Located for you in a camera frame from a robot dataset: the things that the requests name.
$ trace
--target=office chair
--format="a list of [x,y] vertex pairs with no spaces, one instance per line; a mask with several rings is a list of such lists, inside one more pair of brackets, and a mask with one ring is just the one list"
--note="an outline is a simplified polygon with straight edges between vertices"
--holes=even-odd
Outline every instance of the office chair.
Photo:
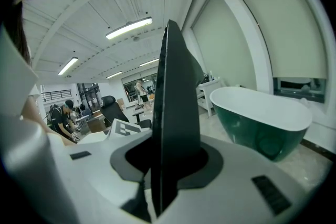
[[[113,123],[114,119],[118,119],[121,121],[130,122],[125,114],[121,111],[116,99],[113,96],[104,96],[101,98],[103,101],[103,105],[100,108],[100,112],[104,115],[106,119],[108,119],[111,124]],[[152,121],[151,120],[144,120],[136,123],[141,128],[152,128]]]

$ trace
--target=freestanding bathtub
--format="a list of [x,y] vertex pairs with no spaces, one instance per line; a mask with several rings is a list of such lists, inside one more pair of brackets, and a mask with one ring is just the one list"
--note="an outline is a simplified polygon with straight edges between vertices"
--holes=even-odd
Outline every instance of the freestanding bathtub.
[[303,104],[246,88],[219,88],[210,100],[234,143],[253,148],[272,161],[286,157],[312,122]]

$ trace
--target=window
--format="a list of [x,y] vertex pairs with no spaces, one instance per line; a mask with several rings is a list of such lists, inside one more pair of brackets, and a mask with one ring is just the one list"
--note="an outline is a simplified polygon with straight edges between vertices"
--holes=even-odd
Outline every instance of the window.
[[324,103],[325,79],[273,78],[274,95]]
[[138,94],[134,88],[138,80],[142,80],[142,86],[145,88],[148,94],[155,93],[156,74],[133,80],[124,84],[125,93],[129,102],[138,100]]

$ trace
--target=fluorescent light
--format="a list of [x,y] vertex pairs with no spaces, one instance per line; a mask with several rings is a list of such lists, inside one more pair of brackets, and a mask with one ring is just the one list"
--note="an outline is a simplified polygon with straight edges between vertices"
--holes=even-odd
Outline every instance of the fluorescent light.
[[113,75],[110,75],[110,76],[107,77],[107,79],[113,78],[113,77],[115,77],[115,76],[117,76],[117,75],[120,75],[121,73],[122,73],[122,72],[118,72],[118,73],[115,73],[115,74],[113,74]]
[[133,29],[139,28],[141,26],[149,25],[153,22],[152,17],[147,17],[145,19],[137,20],[129,25],[124,25],[122,27],[117,28],[116,30],[113,30],[112,32],[109,32],[106,34],[106,37],[108,39],[112,39],[116,36],[122,35],[128,31],[131,31]]
[[148,65],[149,63],[153,63],[153,62],[156,62],[156,61],[158,61],[158,59],[155,59],[155,60],[153,60],[153,61],[149,61],[149,62],[143,63],[143,64],[141,64],[140,66],[143,67],[143,66],[145,66],[145,65]]
[[58,73],[59,76],[63,75],[76,61],[78,60],[77,57],[72,57],[72,59],[66,64],[66,66],[63,67],[60,73]]

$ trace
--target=ceiling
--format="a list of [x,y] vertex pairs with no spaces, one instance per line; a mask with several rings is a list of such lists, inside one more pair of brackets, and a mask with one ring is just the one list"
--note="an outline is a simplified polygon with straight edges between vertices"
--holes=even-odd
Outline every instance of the ceiling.
[[[158,58],[169,19],[182,28],[192,0],[29,0],[24,3],[24,28],[33,69],[42,80],[56,81],[70,60],[78,61],[64,76],[90,82],[119,71],[131,74]],[[151,16],[151,25],[112,40],[113,29]]]

